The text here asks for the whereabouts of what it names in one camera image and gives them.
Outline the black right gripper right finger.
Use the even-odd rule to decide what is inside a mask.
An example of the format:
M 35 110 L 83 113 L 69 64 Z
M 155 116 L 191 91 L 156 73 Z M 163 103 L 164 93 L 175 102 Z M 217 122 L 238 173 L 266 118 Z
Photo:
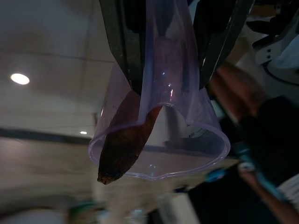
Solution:
M 199 89 L 231 53 L 252 9 L 252 0 L 200 0 L 193 20 L 199 61 Z

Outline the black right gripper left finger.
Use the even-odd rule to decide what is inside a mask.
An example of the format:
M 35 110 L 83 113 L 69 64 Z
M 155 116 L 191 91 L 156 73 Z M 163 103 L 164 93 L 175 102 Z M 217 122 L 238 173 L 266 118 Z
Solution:
M 100 0 L 111 53 L 133 91 L 142 93 L 146 1 Z

